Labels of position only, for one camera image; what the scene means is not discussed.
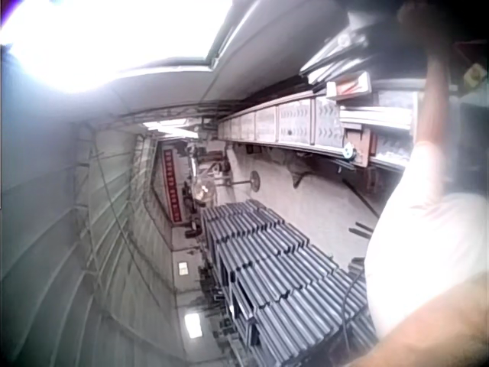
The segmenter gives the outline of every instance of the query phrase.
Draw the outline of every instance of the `red sign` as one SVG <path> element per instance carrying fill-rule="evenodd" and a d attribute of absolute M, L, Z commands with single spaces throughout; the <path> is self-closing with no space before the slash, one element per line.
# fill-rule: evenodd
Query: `red sign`
<path fill-rule="evenodd" d="M 178 188 L 176 186 L 175 166 L 173 165 L 173 150 L 165 149 L 163 151 L 163 172 L 167 179 L 168 206 L 171 211 L 171 218 L 174 222 L 182 221 L 180 212 L 180 203 L 178 201 Z"/>

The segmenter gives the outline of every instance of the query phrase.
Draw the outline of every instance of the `concrete floor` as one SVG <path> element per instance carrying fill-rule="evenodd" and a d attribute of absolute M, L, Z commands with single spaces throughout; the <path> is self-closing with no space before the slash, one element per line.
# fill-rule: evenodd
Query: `concrete floor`
<path fill-rule="evenodd" d="M 331 169 L 323 172 L 324 177 L 304 177 L 294 189 L 290 170 L 305 170 L 294 152 L 265 148 L 260 154 L 247 154 L 243 146 L 230 147 L 226 151 L 233 180 L 247 180 L 250 172 L 257 171 L 261 188 L 255 193 L 249 184 L 218 187 L 218 205 L 249 198 L 259 200 L 309 236 L 311 242 L 325 253 L 333 255 L 343 268 L 348 266 L 351 258 L 365 256 L 368 240 L 351 234 L 348 227 L 354 227 L 355 222 L 375 227 L 377 220 L 341 182 L 335 165 L 329 163 Z M 384 206 L 385 197 L 385 194 L 366 196 L 378 212 Z"/>

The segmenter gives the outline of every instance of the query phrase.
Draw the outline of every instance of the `wall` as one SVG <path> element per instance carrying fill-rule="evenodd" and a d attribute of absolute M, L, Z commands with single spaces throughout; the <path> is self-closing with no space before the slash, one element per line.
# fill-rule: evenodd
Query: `wall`
<path fill-rule="evenodd" d="M 199 249 L 180 250 L 173 252 L 173 278 L 177 293 L 200 289 L 199 266 L 202 266 L 202 254 Z M 179 262 L 186 262 L 188 275 L 179 275 Z"/>
<path fill-rule="evenodd" d="M 29 84 L 2 75 L 2 356 L 185 365 L 170 250 L 145 209 L 146 186 L 131 185 L 135 136 L 97 134 L 102 179 L 91 131 L 46 117 L 13 85 Z"/>
<path fill-rule="evenodd" d="M 183 343 L 187 353 L 188 362 L 198 365 L 222 365 L 222 359 L 227 356 L 221 352 L 219 346 L 212 335 L 212 318 L 207 317 L 209 311 L 205 311 L 206 302 L 203 299 L 201 291 L 188 292 L 177 295 L 178 314 L 180 318 L 180 327 L 182 329 Z M 188 313 L 198 313 L 202 336 L 200 338 L 190 339 L 187 332 L 184 317 Z"/>
<path fill-rule="evenodd" d="M 76 238 L 73 127 L 22 104 L 8 92 L 14 82 L 3 73 L 2 355 L 49 365 L 92 279 Z"/>
<path fill-rule="evenodd" d="M 186 239 L 185 231 L 189 230 L 187 227 L 173 227 L 172 228 L 172 248 L 174 251 L 180 251 L 188 248 L 199 247 L 196 239 Z"/>

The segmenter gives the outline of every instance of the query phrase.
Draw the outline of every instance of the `stacked metal bars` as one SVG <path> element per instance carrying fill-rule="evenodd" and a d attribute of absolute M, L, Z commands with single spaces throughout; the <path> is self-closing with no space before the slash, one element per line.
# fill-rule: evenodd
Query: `stacked metal bars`
<path fill-rule="evenodd" d="M 352 283 L 347 273 L 258 202 L 212 208 L 204 218 L 236 329 L 259 365 L 293 365 L 315 348 L 338 345 L 342 301 Z M 364 283 L 358 282 L 345 308 L 355 347 L 375 343 L 366 303 Z"/>
<path fill-rule="evenodd" d="M 349 266 L 351 279 L 355 279 L 359 272 L 363 273 L 364 269 L 357 262 L 352 261 Z M 361 276 L 358 279 L 358 285 L 363 292 L 366 292 L 365 278 Z M 356 316 L 354 316 L 347 324 L 347 335 L 350 345 L 350 351 L 346 349 L 343 335 L 338 336 L 328 350 L 330 364 L 333 366 L 344 365 L 350 362 L 352 356 L 358 357 L 366 354 L 377 343 L 377 334 L 375 333 L 374 323 L 372 322 L 368 307 L 364 307 Z M 323 363 L 321 356 L 316 357 L 318 361 Z"/>
<path fill-rule="evenodd" d="M 290 365 L 307 357 L 314 348 L 328 348 L 342 329 L 342 302 L 352 279 L 337 270 L 324 279 L 308 284 L 264 308 L 258 309 L 254 345 L 267 349 L 264 365 Z M 367 303 L 361 284 L 355 284 L 346 300 L 345 319 L 349 323 Z M 355 330 L 363 336 L 363 329 Z"/>
<path fill-rule="evenodd" d="M 338 266 L 314 245 L 266 258 L 236 272 L 235 293 L 249 300 L 247 313 L 327 277 Z"/>

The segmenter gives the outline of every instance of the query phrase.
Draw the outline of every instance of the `corrugated metal wall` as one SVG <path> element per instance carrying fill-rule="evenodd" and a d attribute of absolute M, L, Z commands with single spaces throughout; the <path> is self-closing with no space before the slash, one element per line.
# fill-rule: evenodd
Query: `corrugated metal wall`
<path fill-rule="evenodd" d="M 2 355 L 15 365 L 185 365 L 171 231 L 157 228 L 144 193 L 151 144 L 100 132 L 97 158 L 88 129 L 4 106 Z"/>

